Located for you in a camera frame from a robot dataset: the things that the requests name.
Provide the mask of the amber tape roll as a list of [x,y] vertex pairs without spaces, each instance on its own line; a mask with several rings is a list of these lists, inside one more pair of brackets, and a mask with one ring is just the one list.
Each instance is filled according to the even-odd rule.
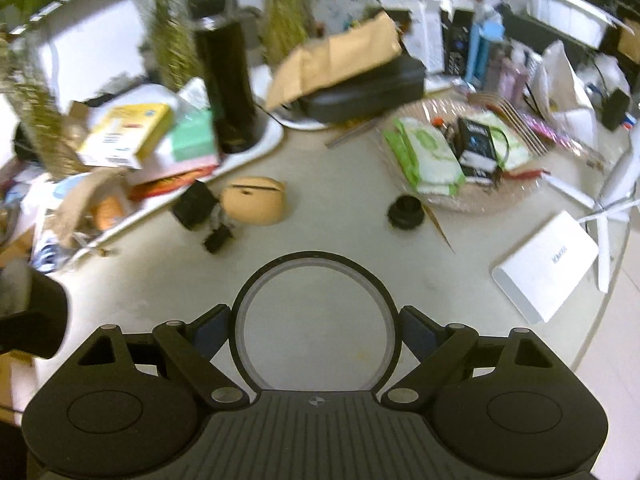
[[232,306],[232,359],[254,391],[377,393],[400,349],[390,292],[332,252],[292,252],[266,263]]

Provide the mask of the white flat box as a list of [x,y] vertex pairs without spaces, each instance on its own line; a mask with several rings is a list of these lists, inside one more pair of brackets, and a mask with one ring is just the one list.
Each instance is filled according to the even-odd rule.
[[596,242],[567,211],[550,219],[491,277],[529,324],[547,323],[596,260]]

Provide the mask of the black cylindrical adapter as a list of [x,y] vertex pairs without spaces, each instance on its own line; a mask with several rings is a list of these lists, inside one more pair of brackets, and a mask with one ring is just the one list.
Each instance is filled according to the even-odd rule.
[[185,229],[193,231],[209,219],[218,203],[208,186],[196,180],[177,198],[171,213]]

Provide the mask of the orange snack packet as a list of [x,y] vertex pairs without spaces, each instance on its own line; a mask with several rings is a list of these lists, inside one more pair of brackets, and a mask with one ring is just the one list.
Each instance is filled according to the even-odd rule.
[[107,196],[91,208],[91,217],[96,228],[102,232],[117,226],[130,214],[130,203],[126,198]]

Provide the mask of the green wet wipe pack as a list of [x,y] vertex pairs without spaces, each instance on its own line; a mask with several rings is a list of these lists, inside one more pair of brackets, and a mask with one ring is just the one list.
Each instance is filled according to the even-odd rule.
[[452,197],[465,184],[460,162],[444,135],[416,118],[395,118],[383,138],[414,192]]

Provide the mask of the glass snack dish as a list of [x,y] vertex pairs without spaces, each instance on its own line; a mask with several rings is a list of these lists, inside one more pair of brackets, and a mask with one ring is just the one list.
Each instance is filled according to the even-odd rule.
[[[412,117],[438,129],[460,162],[465,184],[456,196],[423,195],[414,192],[387,146],[383,131],[395,118]],[[466,214],[498,214],[538,188],[547,174],[540,166],[546,151],[542,144],[527,144],[528,130],[518,118],[501,114],[497,107],[474,105],[452,99],[425,99],[394,110],[378,126],[378,145],[400,187],[427,206]]]

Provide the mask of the green tissue pack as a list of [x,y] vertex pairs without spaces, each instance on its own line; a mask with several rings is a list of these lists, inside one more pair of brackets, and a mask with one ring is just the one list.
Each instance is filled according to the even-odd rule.
[[197,110],[168,133],[171,155],[175,162],[187,162],[202,157],[218,158],[218,148],[211,110]]

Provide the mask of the white plastic tray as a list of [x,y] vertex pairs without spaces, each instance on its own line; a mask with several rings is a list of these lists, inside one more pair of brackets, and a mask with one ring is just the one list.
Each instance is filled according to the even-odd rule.
[[[258,104],[262,104],[265,99],[270,82],[271,73],[268,65],[262,64],[250,69],[250,88]],[[191,160],[182,160],[181,162],[175,160],[172,165],[169,165],[172,159],[175,158],[174,155],[176,154],[173,149],[177,146],[177,141],[169,141],[170,135],[167,133],[166,138],[158,144],[157,150],[148,160],[149,167],[144,171],[134,171],[132,176],[128,177],[128,182],[131,188],[130,191],[133,191],[135,186],[160,183],[160,180],[168,181],[171,179],[171,182],[175,181],[177,187],[174,186],[166,193],[161,192],[160,195],[145,195],[140,200],[134,200],[137,204],[134,205],[134,212],[128,214],[116,226],[103,231],[91,240],[85,240],[86,246],[80,244],[77,250],[74,248],[65,249],[70,252],[70,258],[72,260],[73,258],[77,259],[85,252],[88,252],[89,249],[98,248],[115,235],[130,229],[149,214],[175,200],[179,195],[178,191],[187,186],[186,183],[178,183],[178,177],[191,176],[195,177],[196,180],[207,183],[274,151],[284,139],[284,128],[279,122],[278,113],[276,114],[277,118],[271,118],[263,113],[261,108],[258,107],[257,111],[259,112],[258,118],[262,121],[262,126],[259,127],[259,129],[262,129],[262,137],[252,148],[240,154],[224,155],[224,157],[210,154]],[[36,255],[36,249],[54,248],[54,242],[58,242],[55,240],[53,231],[44,228],[45,223],[46,217],[43,212],[36,223],[33,257]]]

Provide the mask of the yellow white medicine box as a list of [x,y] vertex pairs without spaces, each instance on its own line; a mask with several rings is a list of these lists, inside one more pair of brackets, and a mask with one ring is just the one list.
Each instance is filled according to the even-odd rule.
[[116,106],[91,129],[76,153],[86,166],[139,170],[173,124],[174,111],[167,104]]

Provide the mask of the white phone gimbal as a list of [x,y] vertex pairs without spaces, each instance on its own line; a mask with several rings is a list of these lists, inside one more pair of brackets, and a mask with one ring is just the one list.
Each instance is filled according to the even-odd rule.
[[578,220],[580,224],[596,225],[596,241],[598,244],[597,279],[598,289],[606,294],[611,283],[611,243],[608,235],[608,225],[611,221],[627,220],[624,212],[639,205],[638,198],[633,198],[632,193],[639,181],[639,123],[636,122],[628,133],[628,148],[620,156],[613,169],[608,173],[599,195],[593,198],[578,188],[562,181],[550,174],[544,174],[542,178],[552,188],[572,198],[591,210],[590,214]]

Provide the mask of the glass vase with stems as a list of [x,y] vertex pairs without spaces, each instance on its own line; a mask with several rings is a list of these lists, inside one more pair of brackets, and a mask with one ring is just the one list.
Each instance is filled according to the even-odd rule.
[[7,32],[1,32],[1,93],[13,108],[38,160],[54,180],[86,171],[64,131],[63,115],[29,36],[11,40]]

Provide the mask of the black zip case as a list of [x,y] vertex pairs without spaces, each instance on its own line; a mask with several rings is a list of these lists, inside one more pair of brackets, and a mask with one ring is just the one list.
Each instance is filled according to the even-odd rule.
[[384,114],[420,100],[425,67],[402,54],[367,73],[318,90],[297,100],[303,114],[324,124],[340,124]]

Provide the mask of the white plastic bag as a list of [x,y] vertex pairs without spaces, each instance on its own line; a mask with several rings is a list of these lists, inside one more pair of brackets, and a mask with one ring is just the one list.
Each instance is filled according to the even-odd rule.
[[542,118],[556,132],[591,146],[596,144],[596,112],[561,40],[544,49],[530,88]]

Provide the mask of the brown paper envelope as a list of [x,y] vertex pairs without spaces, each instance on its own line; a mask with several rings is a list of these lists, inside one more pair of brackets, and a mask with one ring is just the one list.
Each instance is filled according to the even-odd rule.
[[386,12],[328,38],[296,47],[278,66],[265,98],[265,110],[290,104],[317,90],[367,73],[401,54],[395,22]]

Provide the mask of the white food container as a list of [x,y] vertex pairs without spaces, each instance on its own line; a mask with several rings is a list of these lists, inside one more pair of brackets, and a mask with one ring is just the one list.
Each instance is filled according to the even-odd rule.
[[526,0],[527,14],[558,32],[599,49],[610,28],[626,28],[615,16],[585,0]]

